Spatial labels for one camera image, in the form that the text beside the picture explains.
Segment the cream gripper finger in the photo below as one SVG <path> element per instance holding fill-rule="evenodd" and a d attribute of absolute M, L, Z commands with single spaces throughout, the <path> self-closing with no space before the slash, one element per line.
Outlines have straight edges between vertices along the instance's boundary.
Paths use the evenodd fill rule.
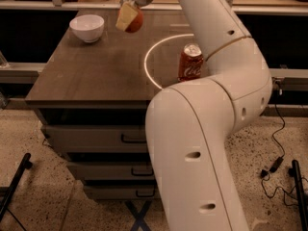
<path fill-rule="evenodd" d="M 140 28 L 139 10 L 130 3 L 124 3 L 119 10 L 116 22 L 117 29 L 123 32 L 137 32 Z"/>

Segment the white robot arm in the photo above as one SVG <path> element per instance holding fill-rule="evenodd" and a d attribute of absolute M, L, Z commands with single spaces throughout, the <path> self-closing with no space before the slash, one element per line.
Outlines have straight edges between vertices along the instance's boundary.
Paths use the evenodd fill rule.
<path fill-rule="evenodd" d="M 206 59 L 204 78 L 158 92 L 147 147 L 170 231 L 249 231 L 225 139 L 266 108 L 269 67 L 225 0 L 178 0 Z"/>

